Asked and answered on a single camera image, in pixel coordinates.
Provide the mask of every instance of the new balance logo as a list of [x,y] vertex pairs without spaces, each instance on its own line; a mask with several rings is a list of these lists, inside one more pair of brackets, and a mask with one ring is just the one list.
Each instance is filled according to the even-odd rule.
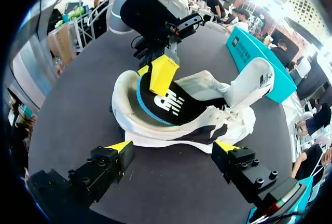
[[176,94],[170,89],[167,90],[166,96],[155,96],[155,104],[160,108],[170,111],[172,109],[172,114],[178,116],[180,112],[181,105],[184,103],[184,99],[179,97],[176,98]]

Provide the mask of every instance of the woman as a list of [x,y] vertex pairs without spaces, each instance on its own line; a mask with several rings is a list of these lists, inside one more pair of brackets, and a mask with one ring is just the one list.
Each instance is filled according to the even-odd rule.
[[331,108],[327,104],[323,104],[320,111],[310,119],[295,124],[298,135],[301,137],[311,136],[314,132],[321,127],[327,127],[331,121]]

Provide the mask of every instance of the cardboard box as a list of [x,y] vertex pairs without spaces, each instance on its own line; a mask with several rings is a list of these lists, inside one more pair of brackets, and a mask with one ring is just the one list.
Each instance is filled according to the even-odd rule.
[[65,23],[48,34],[50,50],[56,57],[59,57],[65,65],[71,63],[76,56],[76,49],[71,36],[71,28],[72,26]]

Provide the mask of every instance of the black shirt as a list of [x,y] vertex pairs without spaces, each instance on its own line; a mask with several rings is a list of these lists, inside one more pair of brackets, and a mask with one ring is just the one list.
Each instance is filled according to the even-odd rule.
[[213,14],[217,15],[216,6],[220,7],[221,13],[225,12],[225,9],[223,8],[223,6],[219,0],[203,0],[203,1],[205,1],[206,5],[211,8],[211,11],[213,12]]
[[328,106],[328,104],[324,103],[322,105],[322,109],[317,114],[315,114],[313,118],[317,125],[320,127],[327,127],[331,121],[331,108]]
[[278,57],[279,61],[284,65],[285,68],[292,70],[292,61],[289,56],[286,54],[286,51],[280,47],[272,48],[271,51]]
[[[322,149],[318,144],[311,146],[309,149],[305,150],[307,154],[307,159],[305,159],[296,173],[295,179],[302,180],[310,176],[312,171],[315,169],[318,160],[322,155]],[[322,167],[322,162],[320,160],[318,166],[315,169],[315,174]],[[323,177],[324,169],[321,169],[317,175],[313,177],[312,186],[315,186]]]

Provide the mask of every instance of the table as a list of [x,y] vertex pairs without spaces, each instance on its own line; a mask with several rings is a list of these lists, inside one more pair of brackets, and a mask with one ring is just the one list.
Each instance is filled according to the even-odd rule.
[[214,18],[215,18],[215,15],[210,11],[210,10],[202,10],[200,8],[197,8],[197,7],[191,7],[190,8],[190,14],[192,14],[193,11],[196,11],[198,13],[200,13],[202,15],[202,17],[204,17],[205,15],[208,15],[210,16],[210,20],[211,22],[213,22]]
[[[47,96],[32,134],[29,173],[51,168],[67,178],[85,163],[90,150],[122,141],[108,111],[117,77],[137,69],[130,48],[137,33],[106,32],[91,41],[67,67]],[[230,83],[238,71],[225,46],[227,37],[200,26],[178,45],[180,69],[175,79],[209,70]],[[266,167],[291,175],[291,143],[282,105],[268,98],[252,106],[254,133],[237,145],[249,146]],[[223,179],[211,156],[189,145],[135,147],[135,159],[120,184],[112,185],[90,208],[125,223],[245,223],[248,204]]]

